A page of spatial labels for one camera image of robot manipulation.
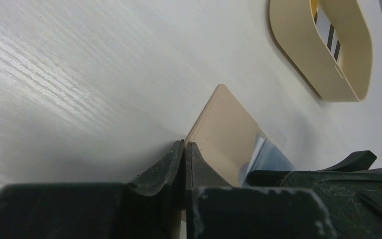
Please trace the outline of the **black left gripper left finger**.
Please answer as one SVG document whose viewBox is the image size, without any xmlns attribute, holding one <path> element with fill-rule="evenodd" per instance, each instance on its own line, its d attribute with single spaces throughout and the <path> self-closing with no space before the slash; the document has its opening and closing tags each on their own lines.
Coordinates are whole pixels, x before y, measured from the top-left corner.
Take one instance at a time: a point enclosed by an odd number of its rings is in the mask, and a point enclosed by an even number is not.
<svg viewBox="0 0 382 239">
<path fill-rule="evenodd" d="M 0 239 L 177 239 L 185 143 L 128 183 L 10 184 L 0 189 Z"/>
</svg>

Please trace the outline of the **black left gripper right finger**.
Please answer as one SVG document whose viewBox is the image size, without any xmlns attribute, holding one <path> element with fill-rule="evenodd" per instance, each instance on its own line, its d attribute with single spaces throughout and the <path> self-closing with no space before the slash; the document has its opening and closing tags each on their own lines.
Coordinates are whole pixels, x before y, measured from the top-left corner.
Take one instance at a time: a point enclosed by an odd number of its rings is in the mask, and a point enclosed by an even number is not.
<svg viewBox="0 0 382 239">
<path fill-rule="evenodd" d="M 330 214 L 306 188 L 232 187 L 187 144 L 186 223 L 189 239 L 334 239 Z"/>
</svg>

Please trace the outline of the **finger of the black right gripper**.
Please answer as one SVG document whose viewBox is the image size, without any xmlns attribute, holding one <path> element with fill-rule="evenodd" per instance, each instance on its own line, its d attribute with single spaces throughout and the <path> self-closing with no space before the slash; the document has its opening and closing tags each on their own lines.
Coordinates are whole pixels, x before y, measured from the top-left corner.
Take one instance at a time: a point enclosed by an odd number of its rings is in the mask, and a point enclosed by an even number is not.
<svg viewBox="0 0 382 239">
<path fill-rule="evenodd" d="M 328 210 L 326 221 L 306 229 L 306 239 L 382 239 L 382 172 L 294 171 L 280 186 L 312 190 Z"/>
<path fill-rule="evenodd" d="M 315 172 L 357 172 L 368 170 L 377 156 L 369 150 L 356 151 L 349 154 L 339 163 Z M 281 182 L 292 172 L 308 172 L 301 170 L 254 170 L 245 179 L 246 186 L 279 187 Z"/>
</svg>

